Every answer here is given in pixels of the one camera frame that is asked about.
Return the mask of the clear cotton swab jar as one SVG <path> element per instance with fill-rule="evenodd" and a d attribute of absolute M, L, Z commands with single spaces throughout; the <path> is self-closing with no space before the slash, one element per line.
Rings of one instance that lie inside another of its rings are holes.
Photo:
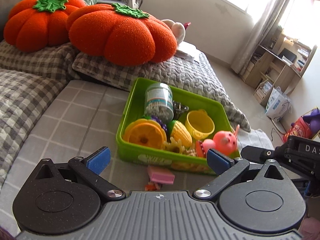
<path fill-rule="evenodd" d="M 173 119 L 173 96 L 168 85 L 154 83 L 146 89 L 144 115 L 153 115 L 165 124 Z"/>

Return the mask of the grey quilted blanket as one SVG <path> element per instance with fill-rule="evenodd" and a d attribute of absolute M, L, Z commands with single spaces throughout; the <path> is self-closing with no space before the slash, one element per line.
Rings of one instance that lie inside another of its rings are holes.
<path fill-rule="evenodd" d="M 165 62 L 137 67 L 121 67 L 103 57 L 79 53 L 72 68 L 126 91 L 130 91 L 137 78 L 143 77 L 213 99 L 223 105 L 229 121 L 239 124 L 247 132 L 251 130 L 247 117 L 231 101 L 204 53 L 200 53 L 199 60 L 194 62 L 173 56 Z"/>

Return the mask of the near orange pumpkin cushion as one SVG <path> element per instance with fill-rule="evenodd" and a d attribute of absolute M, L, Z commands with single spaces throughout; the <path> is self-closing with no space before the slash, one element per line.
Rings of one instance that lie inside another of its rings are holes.
<path fill-rule="evenodd" d="M 167 61 L 177 49 L 176 37 L 163 21 L 119 3 L 82 7 L 68 16 L 66 28 L 81 52 L 123 67 Z"/>

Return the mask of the yellow toy corn cob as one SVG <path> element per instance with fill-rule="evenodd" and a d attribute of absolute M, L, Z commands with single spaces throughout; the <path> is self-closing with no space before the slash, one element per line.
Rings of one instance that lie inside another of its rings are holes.
<path fill-rule="evenodd" d="M 175 141 L 181 141 L 182 146 L 185 148 L 189 148 L 192 143 L 193 139 L 188 132 L 187 128 L 178 120 L 171 120 L 167 124 L 168 135 L 169 137 L 173 137 Z"/>

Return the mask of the wooden desk shelf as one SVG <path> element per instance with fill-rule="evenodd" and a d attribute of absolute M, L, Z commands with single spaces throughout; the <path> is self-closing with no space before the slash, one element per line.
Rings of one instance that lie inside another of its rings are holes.
<path fill-rule="evenodd" d="M 307 70 L 317 46 L 304 45 L 283 33 L 278 26 L 269 39 L 255 49 L 245 71 L 240 75 L 254 88 L 254 97 L 266 106 L 272 89 L 290 94 Z"/>

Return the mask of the black binder clip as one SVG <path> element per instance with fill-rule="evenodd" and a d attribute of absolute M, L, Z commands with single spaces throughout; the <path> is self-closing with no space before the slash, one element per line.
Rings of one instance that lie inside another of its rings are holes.
<path fill-rule="evenodd" d="M 189 111 L 189 107 L 181 104 L 180 102 L 173 101 L 174 120 L 178 120 L 180 116 Z"/>

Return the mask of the far orange pumpkin cushion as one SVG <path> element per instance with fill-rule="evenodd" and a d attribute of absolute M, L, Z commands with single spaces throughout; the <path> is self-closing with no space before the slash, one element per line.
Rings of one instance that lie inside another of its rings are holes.
<path fill-rule="evenodd" d="M 4 40 L 25 53 L 69 42 L 67 20 L 84 0 L 22 0 L 9 12 Z"/>

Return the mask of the pink pig toy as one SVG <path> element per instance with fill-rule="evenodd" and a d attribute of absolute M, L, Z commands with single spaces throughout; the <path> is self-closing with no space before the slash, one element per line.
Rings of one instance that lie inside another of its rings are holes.
<path fill-rule="evenodd" d="M 210 149 L 219 151 L 229 156 L 238 149 L 238 131 L 240 125 L 237 125 L 234 132 L 219 131 L 212 139 L 205 139 L 202 142 L 204 153 L 207 154 Z"/>

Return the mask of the purple toy grapes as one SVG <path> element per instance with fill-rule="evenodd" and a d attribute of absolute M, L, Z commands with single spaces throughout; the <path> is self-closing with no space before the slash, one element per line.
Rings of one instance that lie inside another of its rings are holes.
<path fill-rule="evenodd" d="M 161 119 L 159 119 L 158 117 L 156 117 L 154 115 L 151 116 L 151 119 L 153 121 L 156 121 L 161 126 L 161 128 L 165 131 L 165 133 L 168 132 L 166 124 Z"/>

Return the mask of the white paper bag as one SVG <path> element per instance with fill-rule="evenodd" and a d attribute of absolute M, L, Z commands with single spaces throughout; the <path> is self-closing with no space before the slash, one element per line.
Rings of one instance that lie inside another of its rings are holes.
<path fill-rule="evenodd" d="M 273 88 L 266 105 L 266 116 L 279 122 L 289 111 L 292 111 L 290 98 L 281 91 L 280 87 Z"/>

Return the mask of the orange ridged wheel toy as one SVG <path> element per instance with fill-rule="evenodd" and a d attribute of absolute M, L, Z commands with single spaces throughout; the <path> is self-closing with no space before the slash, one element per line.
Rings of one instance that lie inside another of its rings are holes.
<path fill-rule="evenodd" d="M 140 146 L 162 150 L 167 135 L 161 126 L 152 119 L 138 119 L 130 123 L 123 134 L 123 140 Z"/>

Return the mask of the red toy piece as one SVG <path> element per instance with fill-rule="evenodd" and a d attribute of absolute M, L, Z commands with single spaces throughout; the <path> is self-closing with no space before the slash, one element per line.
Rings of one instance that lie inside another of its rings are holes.
<path fill-rule="evenodd" d="M 202 141 L 200 140 L 197 140 L 195 142 L 195 152 L 196 152 L 196 155 L 200 158 L 206 158 L 206 152 L 204 150 L 204 146 L 203 146 L 203 143 Z"/>

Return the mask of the pink eraser block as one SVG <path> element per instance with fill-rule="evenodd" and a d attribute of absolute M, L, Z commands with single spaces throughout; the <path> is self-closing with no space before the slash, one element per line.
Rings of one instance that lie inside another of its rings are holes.
<path fill-rule="evenodd" d="M 165 185 L 173 185 L 175 175 L 167 168 L 158 166 L 147 167 L 148 176 L 151 182 Z"/>

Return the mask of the yellow toy cup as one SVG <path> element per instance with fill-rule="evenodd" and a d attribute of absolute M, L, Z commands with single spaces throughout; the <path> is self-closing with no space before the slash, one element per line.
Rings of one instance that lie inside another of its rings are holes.
<path fill-rule="evenodd" d="M 206 139 L 215 131 L 215 124 L 204 109 L 189 111 L 184 125 L 195 140 Z"/>

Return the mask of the amber translucent gear toy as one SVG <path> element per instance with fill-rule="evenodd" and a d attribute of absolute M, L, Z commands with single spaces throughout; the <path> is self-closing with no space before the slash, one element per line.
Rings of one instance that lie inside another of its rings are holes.
<path fill-rule="evenodd" d="M 181 139 L 175 140 L 174 137 L 170 137 L 170 142 L 163 142 L 164 149 L 169 152 L 183 154 L 185 147 L 182 145 Z"/>

